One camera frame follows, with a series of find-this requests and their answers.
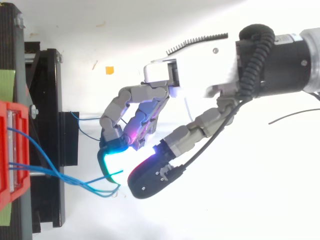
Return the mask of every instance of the white wall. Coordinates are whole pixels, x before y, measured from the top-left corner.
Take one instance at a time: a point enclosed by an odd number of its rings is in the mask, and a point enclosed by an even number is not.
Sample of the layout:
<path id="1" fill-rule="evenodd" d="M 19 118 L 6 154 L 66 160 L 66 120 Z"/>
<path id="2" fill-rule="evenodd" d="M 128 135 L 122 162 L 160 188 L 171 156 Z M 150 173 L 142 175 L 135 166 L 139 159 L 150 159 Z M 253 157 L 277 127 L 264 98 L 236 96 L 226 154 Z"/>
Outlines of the white wall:
<path id="1" fill-rule="evenodd" d="M 252 23 L 269 25 L 277 35 L 320 27 L 320 8 L 311 0 L 14 2 L 25 16 L 26 41 L 40 40 L 43 49 L 63 52 L 63 109 L 83 116 L 101 114 L 120 88 L 139 84 L 144 64 L 186 38 L 224 32 L 237 37 Z M 114 66 L 114 75 L 106 76 L 105 66 Z M 189 103 L 196 116 L 214 101 Z M 55 229 L 43 224 L 35 239 L 320 239 L 320 113 L 268 125 L 319 104 L 305 93 L 251 102 L 182 177 L 145 200 L 133 198 L 127 187 L 115 198 L 102 199 L 66 185 L 66 223 Z M 172 111 L 181 114 L 172 119 Z M 150 146 L 188 121 L 183 101 L 171 99 Z M 97 123 L 83 129 L 99 136 Z M 65 172 L 82 180 L 101 176 L 98 149 L 80 135 L 79 165 Z M 104 181 L 97 186 L 114 187 Z"/>

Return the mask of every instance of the black wire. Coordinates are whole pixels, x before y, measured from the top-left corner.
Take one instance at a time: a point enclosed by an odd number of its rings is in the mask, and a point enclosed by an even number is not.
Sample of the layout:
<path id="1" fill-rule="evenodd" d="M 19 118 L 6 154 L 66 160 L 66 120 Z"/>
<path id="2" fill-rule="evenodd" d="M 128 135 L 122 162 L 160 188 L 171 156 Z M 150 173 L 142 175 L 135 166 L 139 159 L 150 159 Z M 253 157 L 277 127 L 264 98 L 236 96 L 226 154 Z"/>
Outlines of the black wire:
<path id="1" fill-rule="evenodd" d="M 320 96 L 314 92 L 306 92 L 307 94 L 310 94 L 311 96 L 314 96 L 317 100 L 320 101 Z M 320 110 L 320 108 L 314 108 L 314 109 L 308 109 L 308 110 L 303 110 L 303 111 L 297 111 L 297 112 L 294 112 L 294 113 L 291 113 L 289 115 L 286 115 L 286 116 L 283 116 L 283 117 L 280 117 L 274 121 L 271 121 L 269 122 L 268 124 L 271 125 L 271 124 L 274 124 L 282 119 L 285 119 L 287 117 L 290 117 L 290 116 L 293 116 L 293 115 L 297 115 L 297 114 L 302 114 L 302 113 L 306 113 L 306 112 L 312 112 L 312 111 L 318 111 Z"/>
<path id="2" fill-rule="evenodd" d="M 239 109 L 245 105 L 246 103 L 250 102 L 250 100 L 242 101 L 239 103 L 230 113 L 229 115 L 225 118 L 221 126 L 217 129 L 217 131 L 212 135 L 212 137 L 203 145 L 202 148 L 200 148 L 199 151 L 193 155 L 183 166 L 186 168 L 190 164 L 192 164 L 209 146 L 210 144 L 218 137 L 218 135 L 222 132 L 222 130 L 225 128 L 225 126 L 228 124 L 228 122 L 231 120 L 231 118 L 237 114 Z"/>
<path id="3" fill-rule="evenodd" d="M 303 111 L 294 112 L 294 113 L 291 113 L 291 114 L 289 114 L 289 115 L 280 117 L 280 118 L 278 118 L 278 119 L 276 119 L 276 120 L 274 120 L 274 121 L 271 121 L 271 122 L 269 122 L 268 124 L 269 124 L 269 125 L 274 124 L 274 123 L 276 123 L 276 122 L 278 122 L 278 121 L 280 121 L 280 120 L 282 120 L 282 119 L 285 119 L 285 118 L 290 117 L 290 116 L 293 116 L 293 115 L 297 115 L 297 114 L 301 114 L 301 113 L 306 113 L 306 112 L 312 112 L 312 111 L 319 111 L 319 110 L 320 110 L 320 108 L 314 108 L 314 109 L 308 109 L 308 110 L 303 110 Z"/>
<path id="4" fill-rule="evenodd" d="M 318 99 L 320 101 L 320 96 L 314 92 L 308 92 L 308 94 L 310 94 L 311 96 L 314 96 L 316 99 Z"/>
<path id="5" fill-rule="evenodd" d="M 121 120 L 122 120 L 122 122 L 124 122 L 126 125 L 128 124 L 128 123 L 126 123 L 125 120 L 123 120 L 122 118 L 121 118 Z"/>

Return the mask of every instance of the robotic hand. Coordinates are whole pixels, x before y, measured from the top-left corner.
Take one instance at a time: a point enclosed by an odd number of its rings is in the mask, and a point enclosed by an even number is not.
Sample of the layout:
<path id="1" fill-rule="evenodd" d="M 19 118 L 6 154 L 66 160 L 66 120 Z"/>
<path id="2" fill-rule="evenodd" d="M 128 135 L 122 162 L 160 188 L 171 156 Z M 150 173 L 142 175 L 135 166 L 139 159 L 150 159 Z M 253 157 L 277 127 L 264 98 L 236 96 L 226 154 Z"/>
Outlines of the robotic hand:
<path id="1" fill-rule="evenodd" d="M 320 28 L 300 35 L 275 36 L 267 26 L 244 28 L 236 43 L 228 34 L 187 40 L 167 51 L 168 56 L 144 67 L 144 82 L 120 90 L 100 119 L 98 161 L 108 174 L 104 156 L 143 147 L 169 97 L 192 93 L 212 98 L 217 107 L 175 129 L 154 146 L 155 154 L 128 177 L 132 194 L 148 198 L 168 186 L 232 123 L 241 106 L 254 98 L 299 91 L 320 91 Z M 118 122 L 130 103 L 140 103 L 124 130 Z M 210 140 L 186 164 L 170 161 L 191 150 L 203 138 Z"/>

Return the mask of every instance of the black cable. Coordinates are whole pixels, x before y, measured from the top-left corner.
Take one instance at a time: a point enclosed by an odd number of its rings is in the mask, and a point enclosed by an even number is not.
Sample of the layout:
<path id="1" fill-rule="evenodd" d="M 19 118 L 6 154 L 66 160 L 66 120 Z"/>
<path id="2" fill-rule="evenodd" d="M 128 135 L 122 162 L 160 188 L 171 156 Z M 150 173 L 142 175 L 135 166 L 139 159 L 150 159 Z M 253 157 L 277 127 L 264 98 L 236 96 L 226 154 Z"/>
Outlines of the black cable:
<path id="1" fill-rule="evenodd" d="M 190 164 L 192 164 L 209 146 L 210 144 L 218 137 L 218 135 L 222 132 L 222 130 L 225 128 L 225 126 L 228 124 L 228 122 L 231 120 L 231 118 L 237 114 L 239 109 L 245 105 L 246 103 L 250 102 L 250 100 L 244 100 L 241 103 L 239 103 L 230 113 L 229 115 L 225 118 L 221 126 L 217 129 L 217 131 L 212 135 L 212 137 L 203 145 L 202 148 L 200 148 L 199 151 L 193 155 L 183 166 L 186 168 Z"/>
<path id="2" fill-rule="evenodd" d="M 314 96 L 317 100 L 320 101 L 320 96 L 318 94 L 316 94 L 315 92 L 306 92 L 307 94 L 310 94 L 311 96 Z M 308 110 L 303 110 L 303 111 L 298 111 L 298 112 L 294 112 L 294 113 L 291 113 L 289 115 L 286 115 L 286 116 L 283 116 L 283 117 L 280 117 L 274 121 L 271 121 L 269 122 L 268 124 L 271 125 L 271 124 L 274 124 L 282 119 L 285 119 L 287 117 L 290 117 L 290 116 L 293 116 L 293 115 L 297 115 L 297 114 L 302 114 L 302 113 L 306 113 L 306 112 L 312 112 L 312 111 L 318 111 L 320 110 L 320 108 L 314 108 L 314 109 L 308 109 Z"/>
<path id="3" fill-rule="evenodd" d="M 121 118 L 121 120 L 122 120 L 122 122 L 124 122 L 126 125 L 128 124 L 128 123 L 126 123 L 126 121 L 125 121 L 125 120 L 123 120 L 122 118 Z"/>
<path id="4" fill-rule="evenodd" d="M 252 100 L 257 80 L 262 72 L 265 62 L 271 53 L 275 42 L 274 31 L 262 24 L 253 24 L 245 27 L 239 33 L 240 40 L 256 41 L 254 53 L 239 79 L 240 89 L 237 95 L 240 99 Z"/>
<path id="5" fill-rule="evenodd" d="M 278 121 L 280 121 L 280 120 L 282 120 L 282 119 L 285 119 L 285 118 L 290 117 L 290 116 L 293 116 L 293 115 L 297 115 L 297 114 L 301 114 L 301 113 L 306 113 L 306 112 L 312 112 L 312 111 L 319 111 L 319 110 L 320 110 L 320 108 L 314 108 L 314 109 L 308 109 L 308 110 L 303 110 L 303 111 L 294 112 L 294 113 L 291 113 L 291 114 L 289 114 L 289 115 L 280 117 L 280 118 L 278 118 L 278 119 L 276 119 L 276 120 L 274 120 L 274 121 L 271 121 L 271 122 L 269 122 L 268 124 L 269 124 L 269 125 L 274 124 L 274 123 L 276 123 L 276 122 L 278 122 Z"/>
<path id="6" fill-rule="evenodd" d="M 311 96 L 314 96 L 316 99 L 318 99 L 320 101 L 320 96 L 314 92 L 307 92 L 308 94 L 310 94 Z"/>

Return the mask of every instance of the gray cable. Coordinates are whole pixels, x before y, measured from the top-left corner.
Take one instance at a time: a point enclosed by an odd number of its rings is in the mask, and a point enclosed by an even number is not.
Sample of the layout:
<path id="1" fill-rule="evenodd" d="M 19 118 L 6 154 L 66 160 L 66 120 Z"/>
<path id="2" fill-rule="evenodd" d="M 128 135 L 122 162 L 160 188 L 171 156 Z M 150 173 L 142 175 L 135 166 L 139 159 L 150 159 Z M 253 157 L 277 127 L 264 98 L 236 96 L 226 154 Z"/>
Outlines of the gray cable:
<path id="1" fill-rule="evenodd" d="M 192 119 L 192 116 L 191 116 L 191 113 L 190 113 L 190 109 L 189 109 L 189 105 L 188 105 L 188 101 L 187 101 L 186 97 L 184 98 L 184 104 L 185 104 L 186 111 L 188 112 L 189 119 L 190 119 L 191 122 L 193 122 L 194 120 Z"/>

